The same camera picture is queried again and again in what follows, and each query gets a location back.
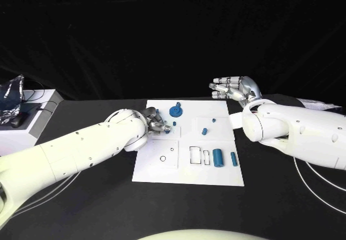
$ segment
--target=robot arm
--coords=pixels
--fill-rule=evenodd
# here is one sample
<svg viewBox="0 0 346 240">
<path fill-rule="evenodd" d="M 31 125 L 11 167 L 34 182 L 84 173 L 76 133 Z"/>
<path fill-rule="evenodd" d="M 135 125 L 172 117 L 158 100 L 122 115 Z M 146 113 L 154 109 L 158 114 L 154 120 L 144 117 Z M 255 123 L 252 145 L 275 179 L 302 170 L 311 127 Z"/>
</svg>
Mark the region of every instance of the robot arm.
<svg viewBox="0 0 346 240">
<path fill-rule="evenodd" d="M 43 188 L 100 163 L 122 149 L 126 152 L 138 150 L 149 132 L 170 130 L 152 107 L 142 114 L 122 109 L 105 122 L 0 158 L 0 229 Z"/>
<path fill-rule="evenodd" d="M 257 86 L 247 77 L 216 78 L 213 82 L 224 82 L 226 79 L 226 84 L 239 79 L 242 98 L 233 97 L 223 85 L 210 83 L 208 86 L 214 90 L 221 89 L 220 94 L 226 93 L 239 101 L 243 107 L 242 130 L 247 139 L 311 164 L 346 170 L 346 117 L 332 112 L 278 105 L 262 99 Z"/>
</svg>

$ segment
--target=black device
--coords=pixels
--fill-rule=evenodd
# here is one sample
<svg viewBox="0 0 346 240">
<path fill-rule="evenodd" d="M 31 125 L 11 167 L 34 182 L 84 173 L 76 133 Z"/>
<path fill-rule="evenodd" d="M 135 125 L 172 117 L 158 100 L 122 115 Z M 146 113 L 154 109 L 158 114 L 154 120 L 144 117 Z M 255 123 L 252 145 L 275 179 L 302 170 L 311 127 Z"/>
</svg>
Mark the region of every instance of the black device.
<svg viewBox="0 0 346 240">
<path fill-rule="evenodd" d="M 10 120 L 10 126 L 15 129 L 21 126 L 22 122 L 27 119 L 28 114 L 25 112 L 20 112 L 17 116 Z"/>
</svg>

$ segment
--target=white board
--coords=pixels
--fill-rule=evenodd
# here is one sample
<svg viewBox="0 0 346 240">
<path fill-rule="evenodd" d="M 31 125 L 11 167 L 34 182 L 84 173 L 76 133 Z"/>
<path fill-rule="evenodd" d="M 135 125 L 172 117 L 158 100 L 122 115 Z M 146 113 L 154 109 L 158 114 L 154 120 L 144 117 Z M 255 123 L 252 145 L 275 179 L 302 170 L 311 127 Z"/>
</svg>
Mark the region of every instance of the white board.
<svg viewBox="0 0 346 240">
<path fill-rule="evenodd" d="M 180 117 L 171 117 L 170 108 L 177 102 L 183 113 Z M 148 144 L 136 153 L 131 180 L 243 186 L 242 160 L 236 158 L 237 166 L 233 166 L 230 158 L 230 152 L 236 157 L 237 153 L 226 101 L 148 100 L 145 107 L 157 108 L 165 124 L 172 126 L 175 122 L 175 127 L 168 134 L 162 132 L 148 136 Z M 206 135 L 201 135 L 203 128 L 207 128 Z M 190 163 L 190 147 L 200 148 L 200 164 Z M 214 167 L 213 149 L 221 150 L 223 167 Z M 204 164 L 203 151 L 208 153 L 208 165 Z"/>
</svg>

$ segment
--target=aluminum foil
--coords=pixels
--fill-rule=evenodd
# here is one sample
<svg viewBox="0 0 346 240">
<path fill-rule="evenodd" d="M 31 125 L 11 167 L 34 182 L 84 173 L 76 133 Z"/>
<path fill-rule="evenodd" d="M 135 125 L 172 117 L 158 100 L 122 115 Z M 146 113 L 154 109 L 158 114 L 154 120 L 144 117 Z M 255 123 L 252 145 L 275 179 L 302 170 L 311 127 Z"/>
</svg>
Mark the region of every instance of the aluminum foil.
<svg viewBox="0 0 346 240">
<path fill-rule="evenodd" d="M 0 124 L 5 124 L 20 113 L 22 99 L 22 75 L 0 85 Z"/>
</svg>

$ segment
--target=robotic hand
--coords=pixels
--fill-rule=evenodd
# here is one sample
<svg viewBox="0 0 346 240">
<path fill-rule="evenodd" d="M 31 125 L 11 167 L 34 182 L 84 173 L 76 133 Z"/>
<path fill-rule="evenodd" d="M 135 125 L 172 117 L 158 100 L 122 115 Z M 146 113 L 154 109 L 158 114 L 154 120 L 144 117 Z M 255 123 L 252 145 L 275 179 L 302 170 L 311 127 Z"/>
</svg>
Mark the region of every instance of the robotic hand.
<svg viewBox="0 0 346 240">
<path fill-rule="evenodd" d="M 110 158 L 136 151 L 148 134 L 170 126 L 154 107 L 121 109 L 106 120 L 0 158 L 0 229 L 25 200 L 48 185 Z"/>
<path fill-rule="evenodd" d="M 262 99 L 247 76 L 214 78 L 208 87 L 216 90 L 213 98 L 239 102 L 242 130 L 252 142 L 311 164 L 346 170 L 346 116 Z"/>
</svg>

